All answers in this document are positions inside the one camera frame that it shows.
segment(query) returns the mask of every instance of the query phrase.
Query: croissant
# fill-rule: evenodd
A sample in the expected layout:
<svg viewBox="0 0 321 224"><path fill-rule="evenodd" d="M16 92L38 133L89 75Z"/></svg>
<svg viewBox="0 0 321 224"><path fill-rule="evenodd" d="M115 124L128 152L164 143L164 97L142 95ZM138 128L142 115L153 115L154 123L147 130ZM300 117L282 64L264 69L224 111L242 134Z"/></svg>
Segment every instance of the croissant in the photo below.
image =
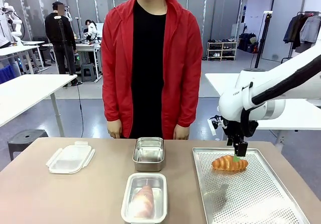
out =
<svg viewBox="0 0 321 224"><path fill-rule="evenodd" d="M238 162L233 162L233 156L225 155L218 158L212 162L214 170L226 170L226 171L238 171L244 170L249 162L246 160L239 160Z"/></svg>
<svg viewBox="0 0 321 224"><path fill-rule="evenodd" d="M151 218L154 211L154 195L149 185L144 186L130 204L131 216L135 218Z"/></svg>

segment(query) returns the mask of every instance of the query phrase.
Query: man in red jacket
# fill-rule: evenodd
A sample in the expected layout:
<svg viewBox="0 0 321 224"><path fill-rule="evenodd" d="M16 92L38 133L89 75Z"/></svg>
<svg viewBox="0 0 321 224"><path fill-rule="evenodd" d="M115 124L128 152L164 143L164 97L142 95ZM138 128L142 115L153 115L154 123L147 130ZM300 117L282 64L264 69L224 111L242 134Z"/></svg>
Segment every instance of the man in red jacket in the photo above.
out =
<svg viewBox="0 0 321 224"><path fill-rule="evenodd" d="M108 13L101 49L109 134L187 140L203 54L196 18L177 0L129 0Z"/></svg>

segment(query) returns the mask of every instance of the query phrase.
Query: croissant in container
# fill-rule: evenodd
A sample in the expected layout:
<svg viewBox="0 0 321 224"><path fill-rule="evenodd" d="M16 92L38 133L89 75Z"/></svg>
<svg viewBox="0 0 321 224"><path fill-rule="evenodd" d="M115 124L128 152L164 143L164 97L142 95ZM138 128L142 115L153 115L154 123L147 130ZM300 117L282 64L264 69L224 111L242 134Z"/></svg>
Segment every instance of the croissant in container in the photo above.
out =
<svg viewBox="0 0 321 224"><path fill-rule="evenodd" d="M212 162L214 170L238 171L244 170L248 165L246 160L233 161L233 156L225 155Z"/></svg>
<svg viewBox="0 0 321 224"><path fill-rule="evenodd" d="M154 195L150 186L144 186L130 204L130 213L135 218L151 218L154 211Z"/></svg>

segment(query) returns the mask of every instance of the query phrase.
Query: perforated baking tray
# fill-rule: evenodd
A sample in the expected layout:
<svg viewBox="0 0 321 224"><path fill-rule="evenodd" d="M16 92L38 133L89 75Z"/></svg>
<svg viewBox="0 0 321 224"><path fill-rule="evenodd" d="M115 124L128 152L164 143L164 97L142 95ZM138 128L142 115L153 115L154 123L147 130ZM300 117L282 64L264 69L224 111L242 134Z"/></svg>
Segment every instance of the perforated baking tray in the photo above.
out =
<svg viewBox="0 0 321 224"><path fill-rule="evenodd" d="M307 224L309 221L257 149L248 149L244 171L216 171L227 148L193 148L208 224Z"/></svg>

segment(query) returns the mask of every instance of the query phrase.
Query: black hair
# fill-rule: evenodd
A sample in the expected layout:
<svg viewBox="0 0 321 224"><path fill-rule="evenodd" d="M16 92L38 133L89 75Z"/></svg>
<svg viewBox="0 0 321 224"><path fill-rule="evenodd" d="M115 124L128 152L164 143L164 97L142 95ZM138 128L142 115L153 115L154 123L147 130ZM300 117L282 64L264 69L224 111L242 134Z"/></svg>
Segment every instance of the black hair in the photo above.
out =
<svg viewBox="0 0 321 224"><path fill-rule="evenodd" d="M85 25L87 25L88 22L89 22L89 23L92 23L91 20L86 20L86 21L85 21Z"/></svg>
<svg viewBox="0 0 321 224"><path fill-rule="evenodd" d="M61 3L61 2L53 2L52 3L52 9L54 11L57 11L58 10L58 5L63 5L63 3Z"/></svg>

